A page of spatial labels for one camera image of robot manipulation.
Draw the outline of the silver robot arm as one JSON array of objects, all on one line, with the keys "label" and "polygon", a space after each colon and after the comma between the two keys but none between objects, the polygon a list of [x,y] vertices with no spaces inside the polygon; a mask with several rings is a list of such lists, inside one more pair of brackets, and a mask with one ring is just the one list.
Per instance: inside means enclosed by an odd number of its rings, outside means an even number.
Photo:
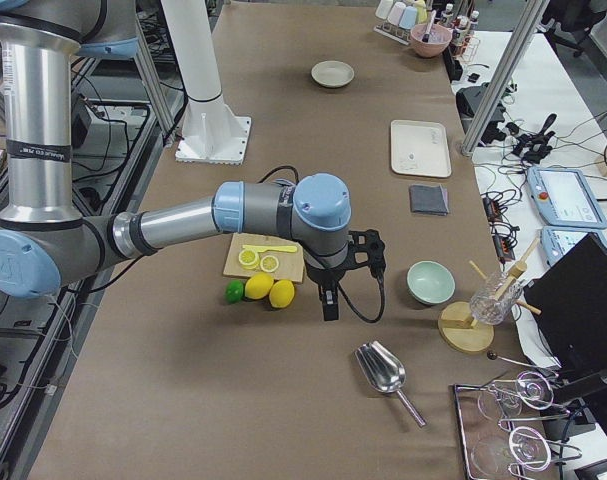
[{"label": "silver robot arm", "polygon": [[85,216],[72,200],[70,61],[133,57],[131,1],[0,1],[9,203],[0,212],[0,290],[19,298],[58,291],[122,261],[223,233],[299,243],[324,317],[338,316],[340,282],[360,262],[377,281],[384,245],[349,227],[345,183],[318,173],[288,186],[226,182],[164,210]]}]

